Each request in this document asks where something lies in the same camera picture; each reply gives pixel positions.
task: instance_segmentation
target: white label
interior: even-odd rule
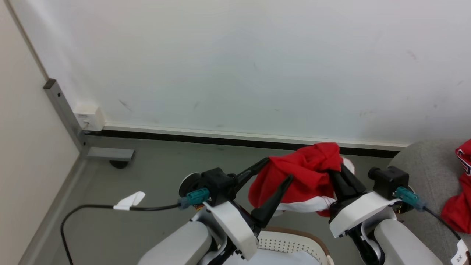
[[[455,256],[451,259],[451,264],[453,265],[463,265],[466,263],[467,257],[466,252],[468,248],[464,244],[463,240],[458,241],[456,245],[458,247],[458,251],[456,252]]]

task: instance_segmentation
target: cable connector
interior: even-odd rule
[[[412,191],[404,187],[399,187],[396,189],[393,195],[396,196],[399,200],[413,206],[417,211],[425,211],[424,207],[427,206],[427,202],[421,200],[420,197],[414,194]]]
[[[210,194],[207,188],[192,191],[188,193],[185,197],[181,197],[178,199],[178,203],[181,204],[179,206],[179,209],[183,210],[190,207],[191,205],[202,204],[203,202],[207,201],[209,197]]]

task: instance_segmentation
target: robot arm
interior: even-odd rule
[[[216,168],[188,176],[180,186],[180,196],[206,188],[210,198],[187,224],[148,251],[138,265],[220,265],[234,253],[250,260],[257,251],[258,234],[293,179],[287,177],[262,207],[248,213],[234,201],[236,193],[267,163],[268,158],[239,175]],[[333,236],[350,236],[367,265],[443,265],[396,220],[396,213],[413,209],[394,196],[398,187],[408,187],[408,174],[390,167],[384,171],[373,169],[369,176],[375,185],[367,193],[346,167],[342,166],[341,172],[330,172],[337,196],[330,207]]]
[[[219,265],[234,252],[250,260],[258,248],[258,234],[293,180],[292,175],[288,176],[264,205],[248,213],[234,199],[268,162],[265,158],[238,175],[225,174],[220,168],[189,175],[180,185],[180,196],[207,189],[208,200],[187,224],[148,251],[139,265]]]

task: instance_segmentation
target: black cable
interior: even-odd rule
[[[437,218],[442,224],[444,224],[452,233],[453,235],[455,235],[455,237],[458,239],[458,240],[461,240],[461,237],[460,235],[449,225],[445,222],[445,220],[443,220],[439,215],[437,215],[436,213],[434,213],[432,210],[428,209],[427,207],[423,207],[423,209],[433,215],[433,217]]]
[[[177,203],[177,204],[162,206],[162,207],[129,207],[129,211],[146,211],[146,212],[162,211],[162,210],[177,208],[179,206],[180,206],[180,204]],[[67,242],[65,241],[65,235],[64,235],[64,225],[65,225],[65,222],[67,221],[67,219],[80,209],[84,209],[84,208],[113,209],[113,207],[114,207],[114,205],[84,204],[84,205],[78,206],[77,208],[72,210],[70,213],[68,213],[64,217],[64,219],[62,220],[62,223],[60,224],[60,236],[62,238],[62,243],[64,245],[65,253],[67,254],[67,259],[69,260],[70,265],[73,265],[73,262],[72,262],[72,257],[70,256],[69,248],[67,246]]]

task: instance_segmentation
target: white tag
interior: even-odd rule
[[[126,198],[120,200],[118,204],[113,206],[113,209],[115,210],[123,210],[123,211],[129,211],[129,208],[131,206],[136,206],[139,204],[139,202],[142,201],[146,194],[143,193],[142,191],[138,191],[131,196],[127,196]]]
[[[458,241],[456,245],[458,247],[458,251],[456,252],[455,256],[451,259],[451,264],[453,265],[463,265],[466,263],[467,257],[466,252],[468,248],[464,244],[463,240]]]

